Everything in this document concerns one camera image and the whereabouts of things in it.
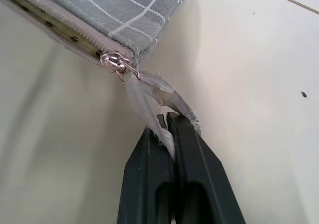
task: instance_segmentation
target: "zipper slider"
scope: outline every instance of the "zipper slider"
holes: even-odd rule
[[[134,73],[138,80],[141,79],[141,75],[138,70],[129,65],[130,60],[122,56],[118,52],[107,52],[100,57],[100,61],[104,68],[107,68],[110,72],[115,72],[122,83],[125,81],[121,74],[126,73],[127,70]]]

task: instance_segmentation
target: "black dot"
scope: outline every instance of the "black dot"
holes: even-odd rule
[[[22,6],[21,8],[22,8],[24,11],[29,11],[29,9],[26,8],[26,7],[24,7],[24,6]]]
[[[48,27],[53,27],[53,24],[51,22],[49,22],[49,21],[46,21],[45,25],[47,25]]]
[[[101,50],[97,50],[97,51],[95,52],[95,54],[97,55],[97,57],[100,57],[100,56],[102,55],[102,51],[101,51]]]
[[[77,38],[76,36],[71,36],[71,41],[76,43],[79,41],[79,38]]]

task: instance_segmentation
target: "zipper tape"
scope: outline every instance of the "zipper tape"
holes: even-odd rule
[[[119,42],[109,38],[105,34],[99,32],[86,22],[82,21],[80,18],[76,17],[60,5],[56,4],[52,0],[27,0],[28,2],[34,4],[38,8],[44,10],[46,13],[50,14],[52,17],[56,18],[57,20],[63,22],[66,26],[70,27],[74,31],[78,32],[80,35],[85,37],[87,40],[92,42],[95,46],[100,48],[103,52],[110,52],[110,51],[117,51],[120,52],[123,56],[132,59],[133,52],[126,46],[120,44]],[[66,44],[65,42],[61,42],[61,40],[55,39],[62,44]]]
[[[19,15],[23,16],[26,20],[30,21],[32,24],[36,25],[41,31],[46,33],[50,38],[57,41],[58,43],[62,44],[65,48],[73,51],[77,55],[83,57],[84,59],[92,62],[95,65],[102,66],[101,62],[98,59],[95,59],[94,57],[90,56],[89,54],[86,54],[85,52],[81,51],[79,48],[74,46],[71,42],[68,42],[58,36],[54,31],[52,31],[49,27],[29,15],[26,11],[22,10],[20,7],[18,7],[16,4],[11,2],[10,0],[0,0],[3,4],[5,4],[7,7],[11,8],[14,12],[18,13]]]

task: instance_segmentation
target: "zipper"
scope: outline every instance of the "zipper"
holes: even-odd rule
[[[100,62],[104,68],[110,72],[115,72],[122,83],[126,83],[122,78],[122,75],[127,71],[132,72],[138,80],[141,79],[141,75],[138,70],[130,65],[130,60],[125,58],[119,52],[107,52],[101,55]]]
[[[15,4],[13,4],[9,0],[4,0],[7,5],[9,5],[11,8],[13,8],[15,11],[23,15],[25,18],[33,22],[35,25],[37,25],[40,29],[45,31],[50,37],[58,41],[59,43],[62,43],[66,48],[71,49],[76,54],[80,55],[81,57],[85,58],[86,60],[102,66],[106,68],[108,71],[114,72],[111,66],[105,66],[101,61],[98,59],[90,56],[89,54],[83,52],[79,48],[75,47],[72,43],[70,43],[67,40],[64,40],[63,38],[59,37],[57,34],[55,34],[50,28],[46,27],[44,24],[36,20],[34,17],[29,15],[27,12],[23,11],[19,7],[17,7]],[[133,57],[132,50],[128,49],[124,45],[120,44],[117,41],[112,40],[111,38],[107,37],[103,33],[99,32],[95,28],[91,27],[75,15],[71,14],[69,11],[65,10],[52,0],[27,0],[28,2],[34,4],[39,9],[45,11],[55,19],[63,22],[66,26],[71,28],[72,30],[78,32],[80,35],[85,37],[88,41],[90,41],[93,45],[98,47],[102,50],[103,54],[108,52],[115,52],[121,55],[121,57],[127,57],[128,63],[130,63],[130,60]]]

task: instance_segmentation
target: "torn plastic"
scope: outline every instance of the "torn plastic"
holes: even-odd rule
[[[152,75],[143,71],[140,72],[140,79],[138,80],[135,74],[128,73],[126,75],[126,87],[133,109],[145,122],[145,125],[164,144],[173,160],[175,160],[175,145],[172,134],[160,126],[145,94],[153,97],[159,105],[169,106],[180,115],[188,118],[197,133],[201,134],[199,120],[194,111],[181,95],[160,75]]]

